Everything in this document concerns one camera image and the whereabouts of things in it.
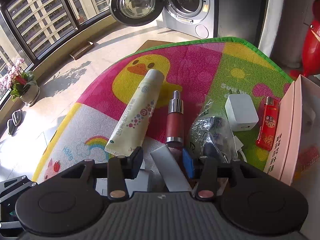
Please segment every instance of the green mat border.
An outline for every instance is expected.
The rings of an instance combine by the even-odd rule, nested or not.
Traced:
[[[200,43],[210,43],[210,42],[234,42],[234,43],[241,43],[243,45],[245,45],[246,47],[248,47],[249,49],[251,49],[253,52],[255,52],[256,54],[258,54],[260,57],[262,57],[263,59],[265,59],[268,63],[270,63],[277,71],[279,71],[279,73],[286,79],[288,80],[289,83],[292,83],[293,80],[292,78],[290,78],[287,73],[285,73],[276,63],[274,63],[268,56],[266,56],[262,51],[260,51],[256,46],[254,46],[253,44],[251,44],[250,42],[243,40],[241,38],[236,38],[236,37],[221,37],[221,38],[211,38],[211,39],[205,39],[205,40],[195,40],[195,41],[183,41],[183,42],[177,42],[177,43],[171,43],[171,44],[165,44],[165,45],[160,45],[160,46],[155,46],[155,47],[151,47],[148,49],[144,49],[144,50],[139,50],[135,53],[132,53],[124,58],[122,58],[121,60],[133,56],[135,54],[139,54],[142,52],[146,52],[146,51],[150,51],[150,50],[154,50],[154,49],[162,49],[162,48],[168,48],[168,47],[173,47],[173,46],[181,46],[181,45],[190,45],[190,44],[200,44]]]

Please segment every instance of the potted plant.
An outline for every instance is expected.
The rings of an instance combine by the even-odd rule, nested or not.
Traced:
[[[16,64],[9,67],[7,74],[0,79],[0,90],[11,89],[12,99],[20,97],[26,106],[32,106],[39,97],[40,88],[34,80],[33,71],[22,70],[24,62],[23,58],[18,58]]]

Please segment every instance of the metal screw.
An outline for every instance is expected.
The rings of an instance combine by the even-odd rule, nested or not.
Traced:
[[[213,197],[214,193],[211,190],[201,190],[198,192],[198,196],[200,198],[209,198],[209,197]]]
[[[113,198],[121,198],[125,196],[125,192],[123,190],[114,190],[110,192],[110,196]]]

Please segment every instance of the white arrow logo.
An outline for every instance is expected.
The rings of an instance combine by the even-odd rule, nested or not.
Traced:
[[[165,195],[159,195],[158,198],[164,199],[164,198],[165,198]]]

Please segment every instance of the cream tube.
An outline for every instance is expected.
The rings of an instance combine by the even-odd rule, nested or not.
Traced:
[[[117,123],[105,147],[106,152],[130,156],[136,147],[142,145],[163,80],[160,71],[148,71]]]

